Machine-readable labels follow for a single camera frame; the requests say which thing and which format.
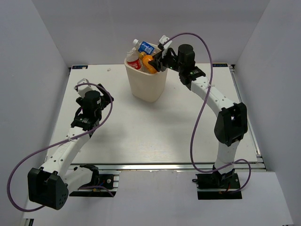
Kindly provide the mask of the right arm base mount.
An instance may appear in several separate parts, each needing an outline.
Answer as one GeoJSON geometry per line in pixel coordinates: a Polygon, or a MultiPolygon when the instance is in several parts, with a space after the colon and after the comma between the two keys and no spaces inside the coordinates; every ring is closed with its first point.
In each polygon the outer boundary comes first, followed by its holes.
{"type": "Polygon", "coordinates": [[[199,200],[241,200],[241,191],[234,192],[240,188],[238,174],[226,179],[220,185],[211,174],[196,174],[192,182],[197,185],[199,200]]]}

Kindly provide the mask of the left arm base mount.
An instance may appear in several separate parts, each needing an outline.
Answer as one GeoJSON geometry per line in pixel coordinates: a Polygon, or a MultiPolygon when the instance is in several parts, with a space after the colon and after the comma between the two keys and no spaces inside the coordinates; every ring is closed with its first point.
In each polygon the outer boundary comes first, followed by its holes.
{"type": "Polygon", "coordinates": [[[75,167],[65,179],[70,197],[114,197],[119,185],[119,172],[83,164],[75,167]]]}

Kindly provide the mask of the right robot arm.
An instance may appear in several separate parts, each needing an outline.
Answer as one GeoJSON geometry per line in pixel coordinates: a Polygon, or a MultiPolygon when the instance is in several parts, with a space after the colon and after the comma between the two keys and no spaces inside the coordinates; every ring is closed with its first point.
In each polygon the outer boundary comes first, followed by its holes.
{"type": "Polygon", "coordinates": [[[212,181],[216,187],[225,187],[234,175],[237,147],[248,130],[246,105],[228,99],[210,83],[206,74],[195,65],[195,52],[191,45],[180,45],[177,53],[162,44],[158,48],[160,51],[154,55],[150,65],[158,72],[165,69],[178,72],[181,83],[199,96],[216,116],[214,134],[219,145],[212,181]]]}

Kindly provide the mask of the orange juice bottle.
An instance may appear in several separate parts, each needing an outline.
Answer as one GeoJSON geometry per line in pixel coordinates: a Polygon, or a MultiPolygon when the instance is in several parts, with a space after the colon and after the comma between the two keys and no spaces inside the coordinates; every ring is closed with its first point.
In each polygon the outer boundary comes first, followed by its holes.
{"type": "Polygon", "coordinates": [[[142,51],[139,54],[139,58],[141,59],[142,64],[144,65],[144,67],[148,73],[150,73],[150,74],[157,73],[157,70],[150,64],[150,61],[153,60],[153,57],[151,55],[148,55],[147,53],[142,51]]]}

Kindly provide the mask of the blue label bottle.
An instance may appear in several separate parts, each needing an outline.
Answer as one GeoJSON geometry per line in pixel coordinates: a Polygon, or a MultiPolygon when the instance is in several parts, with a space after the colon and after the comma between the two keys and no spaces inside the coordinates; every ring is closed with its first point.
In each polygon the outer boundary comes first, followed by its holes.
{"type": "Polygon", "coordinates": [[[147,55],[152,55],[155,52],[155,48],[145,41],[140,42],[139,40],[134,39],[133,46],[139,53],[145,52],[147,55]]]}

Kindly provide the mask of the large red label bottle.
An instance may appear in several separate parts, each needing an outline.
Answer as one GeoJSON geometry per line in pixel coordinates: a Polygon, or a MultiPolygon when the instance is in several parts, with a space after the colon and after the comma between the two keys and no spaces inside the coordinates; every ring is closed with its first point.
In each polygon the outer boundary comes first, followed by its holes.
{"type": "Polygon", "coordinates": [[[136,48],[133,48],[129,52],[127,52],[126,62],[130,67],[136,70],[140,71],[142,69],[142,63],[139,58],[139,52],[136,48]]]}

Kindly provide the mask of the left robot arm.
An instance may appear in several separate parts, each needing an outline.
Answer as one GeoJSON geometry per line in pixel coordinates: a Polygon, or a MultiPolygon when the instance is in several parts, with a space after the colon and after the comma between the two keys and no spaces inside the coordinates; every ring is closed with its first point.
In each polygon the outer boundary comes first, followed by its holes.
{"type": "Polygon", "coordinates": [[[90,140],[97,128],[104,123],[102,111],[114,100],[102,84],[96,88],[86,79],[78,82],[79,105],[64,143],[38,169],[28,175],[28,195],[31,202],[59,210],[68,196],[83,188],[95,189],[103,185],[95,165],[82,164],[72,172],[68,168],[81,148],[90,140]]]}

